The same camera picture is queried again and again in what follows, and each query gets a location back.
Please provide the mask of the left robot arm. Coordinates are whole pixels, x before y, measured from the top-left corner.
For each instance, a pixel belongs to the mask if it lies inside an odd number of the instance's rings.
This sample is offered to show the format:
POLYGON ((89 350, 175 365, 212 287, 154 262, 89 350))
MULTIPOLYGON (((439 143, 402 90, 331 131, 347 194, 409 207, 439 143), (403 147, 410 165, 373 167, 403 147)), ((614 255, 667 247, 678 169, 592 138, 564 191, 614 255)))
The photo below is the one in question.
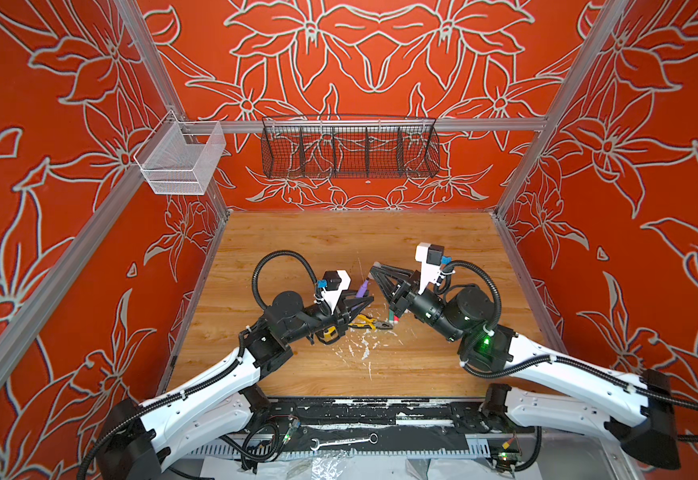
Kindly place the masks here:
POLYGON ((344 270, 328 271, 322 278, 307 272, 314 287, 311 305, 294 291, 284 291, 266 304, 259 295, 258 277, 266 263, 282 254, 267 254, 253 271, 252 293, 263 313, 239 333, 237 347, 163 395, 117 404, 81 460, 78 478, 86 478, 95 465, 105 479, 155 479, 213 438, 227 438, 266 421, 269 403, 258 383, 292 357, 291 343, 308 339, 332 344, 372 304, 372 295, 358 296, 351 289, 344 270))

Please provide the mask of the purple marker pen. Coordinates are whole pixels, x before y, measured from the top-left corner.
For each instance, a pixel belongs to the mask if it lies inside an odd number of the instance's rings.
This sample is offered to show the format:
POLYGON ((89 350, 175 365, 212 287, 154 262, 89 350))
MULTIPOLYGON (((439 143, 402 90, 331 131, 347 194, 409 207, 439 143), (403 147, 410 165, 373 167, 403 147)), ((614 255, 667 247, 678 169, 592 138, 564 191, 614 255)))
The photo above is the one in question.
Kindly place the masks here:
POLYGON ((361 284, 361 286, 359 287, 359 289, 357 290, 355 297, 356 298, 363 298, 367 293, 368 286, 369 286, 369 280, 364 280, 363 283, 361 284))

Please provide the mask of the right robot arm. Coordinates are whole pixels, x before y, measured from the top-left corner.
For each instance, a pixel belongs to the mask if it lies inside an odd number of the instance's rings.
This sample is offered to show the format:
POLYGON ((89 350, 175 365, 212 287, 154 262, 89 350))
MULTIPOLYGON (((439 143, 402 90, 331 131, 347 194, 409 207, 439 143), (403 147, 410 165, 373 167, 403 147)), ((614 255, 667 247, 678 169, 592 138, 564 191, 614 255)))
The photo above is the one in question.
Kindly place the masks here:
POLYGON ((461 368, 492 382, 484 416, 613 441, 665 470, 680 468, 680 444, 698 444, 698 434, 678 433, 675 416, 676 408, 698 413, 698 402, 673 396, 666 375, 593 365, 500 325, 499 290, 473 263, 424 263, 416 271, 379 264, 370 274, 395 314, 410 313, 457 342, 461 368))

